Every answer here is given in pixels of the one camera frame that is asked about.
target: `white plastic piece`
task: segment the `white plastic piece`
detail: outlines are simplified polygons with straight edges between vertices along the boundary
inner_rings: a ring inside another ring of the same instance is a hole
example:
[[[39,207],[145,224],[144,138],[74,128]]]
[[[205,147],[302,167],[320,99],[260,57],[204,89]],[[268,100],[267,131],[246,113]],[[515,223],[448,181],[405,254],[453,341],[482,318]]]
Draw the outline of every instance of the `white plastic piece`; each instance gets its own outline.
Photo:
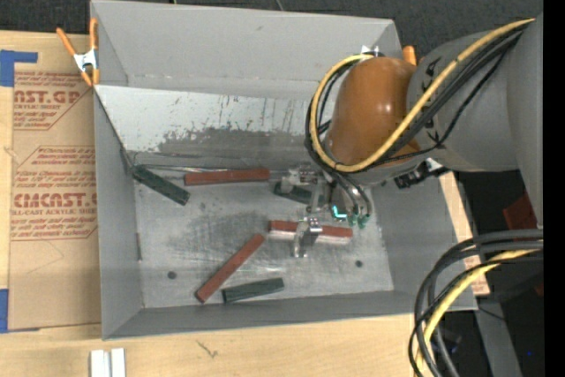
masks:
[[[91,351],[90,377],[125,377],[125,350]]]

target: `metal bracket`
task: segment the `metal bracket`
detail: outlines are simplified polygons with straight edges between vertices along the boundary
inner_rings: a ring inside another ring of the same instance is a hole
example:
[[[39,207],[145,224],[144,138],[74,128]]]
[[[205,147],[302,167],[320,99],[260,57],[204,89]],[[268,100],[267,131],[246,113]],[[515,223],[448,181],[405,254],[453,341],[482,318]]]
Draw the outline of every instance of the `metal bracket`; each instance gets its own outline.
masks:
[[[306,217],[298,222],[297,232],[292,244],[292,256],[306,258],[321,233],[320,221],[316,217]]]

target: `robotic arm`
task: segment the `robotic arm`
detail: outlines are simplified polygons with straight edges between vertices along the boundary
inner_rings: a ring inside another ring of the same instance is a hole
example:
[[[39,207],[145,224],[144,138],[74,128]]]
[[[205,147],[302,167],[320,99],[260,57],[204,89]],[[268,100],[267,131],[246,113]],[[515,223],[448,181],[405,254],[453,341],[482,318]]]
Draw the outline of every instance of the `robotic arm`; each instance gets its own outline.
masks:
[[[520,169],[542,228],[542,92],[543,13],[448,42],[417,66],[375,53],[343,60],[314,94],[305,145],[353,192],[438,167]]]

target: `cable bundle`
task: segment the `cable bundle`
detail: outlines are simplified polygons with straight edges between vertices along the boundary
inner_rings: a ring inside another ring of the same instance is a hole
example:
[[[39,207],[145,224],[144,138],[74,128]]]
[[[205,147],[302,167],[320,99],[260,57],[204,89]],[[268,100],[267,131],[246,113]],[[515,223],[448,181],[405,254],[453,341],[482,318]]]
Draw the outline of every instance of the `cable bundle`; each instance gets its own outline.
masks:
[[[439,353],[447,365],[449,375],[451,377],[457,377],[459,375],[449,357],[449,352],[441,336],[441,329],[438,327],[443,314],[449,309],[456,298],[480,276],[497,268],[501,264],[518,259],[525,259],[527,255],[539,252],[543,252],[543,231],[519,230],[495,232],[477,236],[451,247],[441,256],[420,286],[414,306],[415,328],[411,334],[408,353],[412,368],[418,377],[423,375],[421,371],[421,359],[426,362],[435,377],[441,377],[441,372],[429,351],[432,335],[434,335]],[[437,278],[443,270],[470,256],[484,256],[489,253],[498,254],[490,258],[487,262],[462,272],[454,278],[439,295],[435,294]],[[424,308],[426,295],[427,308]],[[414,353],[414,338],[418,340],[419,352],[417,355]]]

